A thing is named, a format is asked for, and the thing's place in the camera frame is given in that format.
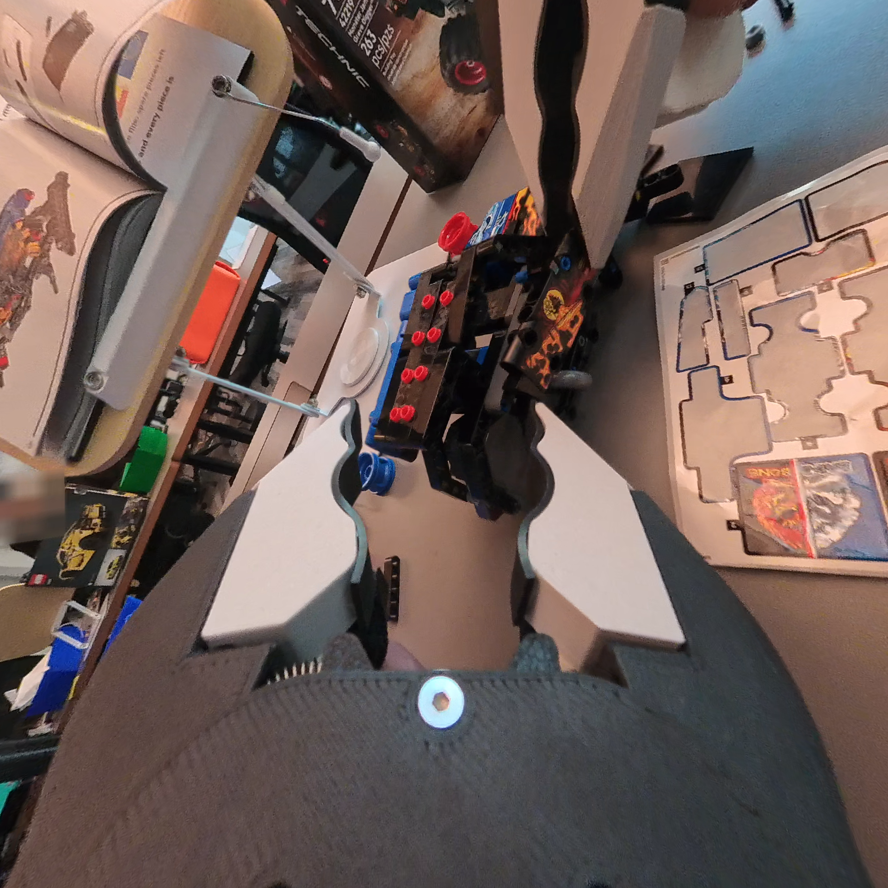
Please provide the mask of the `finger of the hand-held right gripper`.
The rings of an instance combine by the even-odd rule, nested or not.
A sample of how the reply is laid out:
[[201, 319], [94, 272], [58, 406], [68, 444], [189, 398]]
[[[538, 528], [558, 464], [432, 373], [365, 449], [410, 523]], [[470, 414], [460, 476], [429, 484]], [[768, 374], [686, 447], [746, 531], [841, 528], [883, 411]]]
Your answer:
[[505, 118], [545, 226], [573, 224], [576, 3], [498, 3]]
[[636, 187], [685, 14], [641, 1], [592, 1], [585, 4], [585, 26], [570, 194], [590, 266], [601, 269]]

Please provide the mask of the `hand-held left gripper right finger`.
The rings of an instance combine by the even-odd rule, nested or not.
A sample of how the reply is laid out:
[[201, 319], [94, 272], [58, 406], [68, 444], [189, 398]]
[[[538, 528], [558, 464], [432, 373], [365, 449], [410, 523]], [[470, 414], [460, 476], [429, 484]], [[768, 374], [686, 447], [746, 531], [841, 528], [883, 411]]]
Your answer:
[[567, 672], [588, 672], [609, 643], [682, 649], [633, 489], [546, 405], [527, 426], [542, 488], [518, 527], [514, 624], [548, 636]]

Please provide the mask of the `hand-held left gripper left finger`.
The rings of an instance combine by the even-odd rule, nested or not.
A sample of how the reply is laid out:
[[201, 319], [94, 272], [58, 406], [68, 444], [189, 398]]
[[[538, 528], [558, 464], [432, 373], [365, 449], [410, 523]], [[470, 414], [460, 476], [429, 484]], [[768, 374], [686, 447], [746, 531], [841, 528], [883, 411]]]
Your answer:
[[266, 645], [307, 665], [350, 633], [382, 665], [383, 575], [354, 506], [360, 453], [359, 404], [341, 401], [250, 492], [202, 627], [207, 649]]

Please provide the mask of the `black flame sticker brick panel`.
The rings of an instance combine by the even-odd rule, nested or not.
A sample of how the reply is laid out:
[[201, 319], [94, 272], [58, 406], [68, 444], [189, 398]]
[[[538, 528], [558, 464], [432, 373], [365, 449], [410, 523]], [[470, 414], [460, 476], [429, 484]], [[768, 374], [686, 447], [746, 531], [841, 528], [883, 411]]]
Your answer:
[[541, 392], [568, 365], [585, 321], [586, 300], [596, 270], [576, 263], [557, 268], [542, 285], [529, 320], [519, 328], [518, 372]]

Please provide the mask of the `blue black toy brick truck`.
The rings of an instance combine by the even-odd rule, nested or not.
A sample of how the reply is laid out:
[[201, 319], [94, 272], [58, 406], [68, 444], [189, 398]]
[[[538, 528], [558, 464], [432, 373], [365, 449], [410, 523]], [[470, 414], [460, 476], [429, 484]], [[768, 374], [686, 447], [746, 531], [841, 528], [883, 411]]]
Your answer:
[[482, 519], [518, 513], [519, 482], [495, 466], [494, 451], [521, 437], [532, 402], [554, 396], [563, 407], [590, 385], [583, 363], [593, 340], [594, 282], [623, 279], [611, 251], [594, 269], [567, 368], [541, 392], [518, 372], [519, 328], [549, 273], [576, 263], [594, 269], [579, 228], [546, 233], [528, 188], [496, 203], [461, 255], [410, 278], [366, 445], [420, 460], [433, 490], [472, 505]]

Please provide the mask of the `brick set box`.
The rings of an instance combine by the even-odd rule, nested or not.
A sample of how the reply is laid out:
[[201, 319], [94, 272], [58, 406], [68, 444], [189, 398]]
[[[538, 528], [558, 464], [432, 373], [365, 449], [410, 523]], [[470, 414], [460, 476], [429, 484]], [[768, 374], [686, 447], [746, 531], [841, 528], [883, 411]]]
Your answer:
[[503, 112], [495, 1], [269, 1], [296, 79], [427, 193], [464, 181]]

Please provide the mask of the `green block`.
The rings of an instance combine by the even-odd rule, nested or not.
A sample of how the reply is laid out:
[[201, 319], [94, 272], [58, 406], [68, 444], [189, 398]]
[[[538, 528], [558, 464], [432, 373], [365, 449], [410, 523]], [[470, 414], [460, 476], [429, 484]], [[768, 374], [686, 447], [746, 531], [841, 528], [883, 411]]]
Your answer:
[[143, 426], [117, 489], [129, 494], [150, 493], [161, 472], [167, 449], [168, 434], [165, 430]]

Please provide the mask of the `red wheel rim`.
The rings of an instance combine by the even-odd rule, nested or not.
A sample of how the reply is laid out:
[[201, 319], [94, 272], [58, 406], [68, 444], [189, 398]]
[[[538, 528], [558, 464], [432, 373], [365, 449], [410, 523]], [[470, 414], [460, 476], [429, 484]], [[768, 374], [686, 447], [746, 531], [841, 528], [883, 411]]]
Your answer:
[[459, 256], [469, 245], [479, 227], [465, 212], [455, 213], [441, 228], [438, 235], [438, 247], [448, 255]]

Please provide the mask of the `black box yellow vehicle print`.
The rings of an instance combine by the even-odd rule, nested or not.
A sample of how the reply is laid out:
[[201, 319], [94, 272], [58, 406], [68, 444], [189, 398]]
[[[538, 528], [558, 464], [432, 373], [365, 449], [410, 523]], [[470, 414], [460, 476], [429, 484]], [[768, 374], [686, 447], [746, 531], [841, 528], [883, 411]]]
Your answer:
[[114, 586], [148, 503], [144, 495], [66, 484], [63, 532], [41, 542], [24, 584], [70, 589]]

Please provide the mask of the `black office chair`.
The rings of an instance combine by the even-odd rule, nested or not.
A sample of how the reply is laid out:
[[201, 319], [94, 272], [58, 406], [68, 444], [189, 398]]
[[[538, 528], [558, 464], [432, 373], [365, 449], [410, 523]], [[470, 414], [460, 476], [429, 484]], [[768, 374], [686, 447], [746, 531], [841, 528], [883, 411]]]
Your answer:
[[252, 387], [259, 379], [262, 387], [269, 386], [273, 366], [290, 357], [283, 349], [285, 330], [282, 305], [276, 301], [258, 302], [243, 340], [243, 354], [229, 379], [246, 387]]

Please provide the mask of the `orange case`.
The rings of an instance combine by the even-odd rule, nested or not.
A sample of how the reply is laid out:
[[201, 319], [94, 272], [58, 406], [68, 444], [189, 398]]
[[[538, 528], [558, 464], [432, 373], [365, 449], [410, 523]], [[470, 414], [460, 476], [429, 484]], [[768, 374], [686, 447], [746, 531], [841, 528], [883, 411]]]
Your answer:
[[230, 265], [219, 260], [214, 263], [179, 343], [190, 363], [204, 365], [210, 359], [240, 282]]

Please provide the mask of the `blue plastic bin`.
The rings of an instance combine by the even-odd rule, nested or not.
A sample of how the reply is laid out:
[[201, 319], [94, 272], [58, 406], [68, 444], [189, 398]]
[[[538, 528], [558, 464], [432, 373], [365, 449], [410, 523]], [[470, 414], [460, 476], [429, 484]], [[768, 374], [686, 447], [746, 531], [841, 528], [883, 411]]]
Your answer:
[[73, 600], [63, 602], [51, 626], [49, 654], [38, 676], [37, 691], [26, 709], [28, 717], [48, 716], [64, 708], [93, 648], [111, 598], [106, 595], [98, 611]]

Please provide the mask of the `sticker sheet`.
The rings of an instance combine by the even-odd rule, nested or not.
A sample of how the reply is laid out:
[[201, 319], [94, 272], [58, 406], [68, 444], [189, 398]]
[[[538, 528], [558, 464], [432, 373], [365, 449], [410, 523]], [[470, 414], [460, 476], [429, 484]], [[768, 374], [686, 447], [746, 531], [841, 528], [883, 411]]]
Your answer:
[[886, 148], [653, 271], [685, 537], [719, 567], [886, 577]]

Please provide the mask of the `white book stand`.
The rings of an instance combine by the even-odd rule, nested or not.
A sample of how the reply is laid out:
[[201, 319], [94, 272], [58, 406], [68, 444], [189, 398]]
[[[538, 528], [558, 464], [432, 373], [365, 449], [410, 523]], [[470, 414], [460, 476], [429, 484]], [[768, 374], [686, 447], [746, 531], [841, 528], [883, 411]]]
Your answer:
[[261, 177], [294, 76], [267, 2], [2, 2], [2, 453], [139, 435], [243, 200], [383, 295]]

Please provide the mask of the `instruction booklet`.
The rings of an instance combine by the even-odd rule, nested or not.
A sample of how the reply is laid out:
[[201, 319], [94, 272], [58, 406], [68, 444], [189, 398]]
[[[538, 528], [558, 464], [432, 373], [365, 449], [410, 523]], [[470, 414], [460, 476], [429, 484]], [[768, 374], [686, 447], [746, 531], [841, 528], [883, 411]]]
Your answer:
[[160, 198], [108, 332], [69, 370], [74, 407], [134, 403], [250, 136], [211, 82], [257, 49], [236, 2], [2, 2], [2, 441], [34, 458], [74, 361], [83, 286], [118, 210]]

